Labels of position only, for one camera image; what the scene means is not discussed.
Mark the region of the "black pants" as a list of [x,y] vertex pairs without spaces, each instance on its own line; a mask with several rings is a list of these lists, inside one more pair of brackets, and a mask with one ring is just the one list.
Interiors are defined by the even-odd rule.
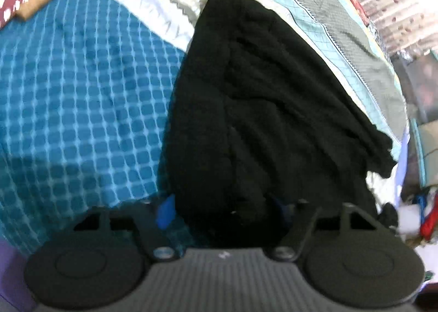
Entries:
[[196,242],[259,247],[285,206],[376,216],[366,177],[390,177],[392,140],[319,55],[255,0],[207,0],[177,76],[163,160]]

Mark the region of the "blue checkered bedsheet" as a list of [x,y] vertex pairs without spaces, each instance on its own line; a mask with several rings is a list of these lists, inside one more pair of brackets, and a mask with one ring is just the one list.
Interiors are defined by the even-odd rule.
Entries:
[[115,0],[1,31],[1,235],[30,255],[92,207],[155,199],[184,52]]

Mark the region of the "grey teal striped blanket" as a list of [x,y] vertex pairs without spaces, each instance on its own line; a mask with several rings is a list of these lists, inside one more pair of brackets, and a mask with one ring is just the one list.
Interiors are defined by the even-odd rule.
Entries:
[[385,59],[348,0],[273,0],[288,10],[311,44],[342,74],[370,120],[393,141],[400,161],[406,149],[405,100],[393,67]]

